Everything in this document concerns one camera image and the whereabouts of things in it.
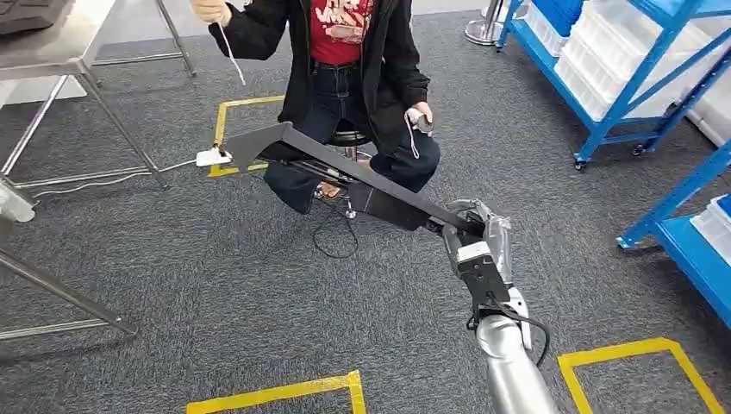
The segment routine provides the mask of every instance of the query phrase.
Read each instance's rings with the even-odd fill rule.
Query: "jeans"
[[[358,64],[331,66],[315,63],[313,71],[315,93],[312,107],[304,122],[295,125],[295,129],[326,145],[342,119],[348,120],[358,131],[370,134],[359,85]],[[412,153],[411,136],[404,122],[397,149],[388,154],[379,152],[374,155],[371,169],[402,187],[418,192],[434,175],[440,150],[431,137],[419,130],[413,132],[420,155],[418,159]],[[378,141],[372,141],[378,147]],[[274,163],[266,170],[264,180],[282,201],[301,214],[309,213],[315,189],[321,181],[308,172]]]

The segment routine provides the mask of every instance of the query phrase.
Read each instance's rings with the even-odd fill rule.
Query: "hand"
[[[231,9],[225,0],[191,0],[193,12],[207,23],[220,22],[225,28],[231,21]]]
[[[429,108],[428,103],[420,102],[420,103],[417,103],[416,105],[414,105],[413,108],[415,110],[418,110],[422,114],[424,114],[424,116],[427,118],[427,121],[429,121],[429,123],[434,123],[434,115],[432,114],[432,109]]]

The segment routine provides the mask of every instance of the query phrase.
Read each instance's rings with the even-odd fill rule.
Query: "black jacket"
[[[360,76],[365,107],[379,149],[392,151],[403,134],[403,113],[427,101],[429,78],[419,72],[419,52],[411,34],[411,0],[374,0],[371,26],[361,48]],[[277,50],[290,22],[292,72],[279,121],[296,125],[308,115],[313,83],[309,47],[310,0],[254,0],[245,11],[229,5],[224,29],[234,57],[267,60]],[[218,27],[210,33],[228,55]]]

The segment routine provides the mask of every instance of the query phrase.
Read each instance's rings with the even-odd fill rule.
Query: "robotic arm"
[[[488,390],[497,414],[554,414],[556,407],[538,367],[530,360],[528,307],[513,286],[507,220],[478,200],[459,200],[446,209],[339,156],[296,131],[288,122],[228,140],[234,162],[245,170],[254,159],[278,162],[347,188],[351,208],[407,230],[419,227],[444,239],[457,277],[472,295],[474,330],[487,354]],[[539,365],[546,350],[539,359]]]

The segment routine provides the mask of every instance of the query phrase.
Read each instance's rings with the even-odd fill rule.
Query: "blue shelving unit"
[[[718,148],[652,210],[617,238],[620,247],[633,248],[645,236],[653,235],[729,328],[731,267],[693,227],[689,216],[668,217],[730,164],[731,140]]]
[[[669,73],[665,78],[661,79],[654,87],[643,93],[640,97],[632,99],[640,86],[647,80],[647,76],[653,71],[660,57],[667,51],[670,45],[675,41],[682,28],[688,21],[694,18],[707,16],[731,16],[731,0],[628,0],[634,7],[648,15],[656,23],[663,28],[660,36],[655,41],[654,46],[650,49],[645,60],[627,85],[620,93],[619,97],[611,106],[607,115],[600,122],[595,122],[586,113],[584,108],[573,96],[572,92],[564,85],[561,79],[556,75],[554,67],[557,59],[551,56],[543,47],[537,37],[533,34],[530,27],[521,20],[513,19],[515,11],[520,6],[522,0],[511,0],[508,8],[508,17],[504,25],[500,40],[497,42],[497,50],[499,51],[505,45],[508,33],[521,44],[533,62],[540,68],[546,78],[553,84],[559,94],[566,100],[572,110],[577,114],[579,119],[586,125],[590,133],[584,145],[574,154],[575,166],[577,170],[584,168],[591,156],[601,145],[616,144],[621,142],[639,142],[634,148],[633,155],[641,155],[645,152],[654,151],[660,140],[667,135],[670,129],[674,128],[687,111],[697,102],[697,100],[714,84],[714,82],[723,74],[723,72],[731,66],[731,47],[726,51],[724,56],[716,63],[716,65],[708,72],[703,80],[693,89],[683,102],[674,108],[668,109],[662,117],[627,119],[624,116],[645,102],[648,98],[661,90],[663,87],[672,82],[683,72],[691,68],[700,59],[707,56],[711,51],[719,47],[724,41],[731,38],[731,28],[727,29],[706,47],[699,50],[691,56],[686,62],[680,65],[676,70]],[[627,123],[648,123],[652,124],[652,130],[623,135],[611,135],[610,130],[617,125]]]

